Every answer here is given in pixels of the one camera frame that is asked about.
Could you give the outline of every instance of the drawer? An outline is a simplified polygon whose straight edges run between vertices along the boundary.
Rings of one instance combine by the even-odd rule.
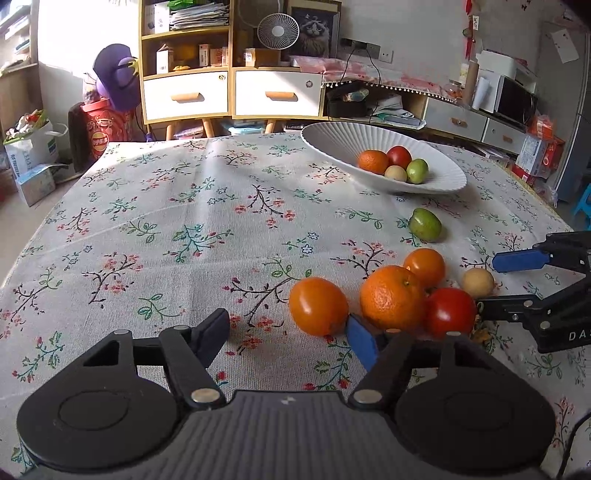
[[[176,75],[144,82],[149,121],[179,116],[228,114],[228,73]]]
[[[525,133],[493,120],[488,119],[482,136],[482,143],[501,148],[519,155],[525,141]]]
[[[458,137],[481,141],[487,118],[457,105],[430,98],[425,111],[427,127]]]
[[[321,74],[239,70],[235,115],[318,116],[321,90]]]

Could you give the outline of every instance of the wooden cabinet leg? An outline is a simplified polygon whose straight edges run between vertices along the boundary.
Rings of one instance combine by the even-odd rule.
[[[267,127],[265,128],[266,134],[272,134],[275,131],[275,124],[277,120],[267,120]]]
[[[174,140],[174,134],[177,132],[178,122],[173,122],[166,127],[166,140]]]
[[[213,138],[216,136],[214,130],[213,130],[213,124],[211,119],[209,118],[204,118],[203,119],[203,128],[205,129],[205,136],[208,138]]]

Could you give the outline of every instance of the framed picture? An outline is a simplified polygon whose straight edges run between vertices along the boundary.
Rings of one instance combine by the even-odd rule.
[[[335,58],[339,41],[340,2],[287,0],[287,14],[300,26],[290,55]]]

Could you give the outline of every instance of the white bowl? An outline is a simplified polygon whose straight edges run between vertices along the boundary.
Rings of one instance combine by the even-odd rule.
[[[308,125],[302,140],[355,180],[375,190],[388,193],[440,194],[457,192],[467,184],[466,175],[456,163],[439,150],[391,130],[352,122],[324,122]],[[357,167],[357,157],[364,150],[382,150],[402,145],[413,157],[424,159],[429,175],[424,183],[413,185],[387,179]]]

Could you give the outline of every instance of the metal screw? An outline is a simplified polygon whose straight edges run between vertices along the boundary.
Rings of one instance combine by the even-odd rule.
[[[357,403],[372,404],[382,400],[382,394],[377,390],[357,390],[353,398]]]
[[[199,388],[191,392],[191,400],[195,403],[213,403],[220,398],[220,392],[213,388]]]

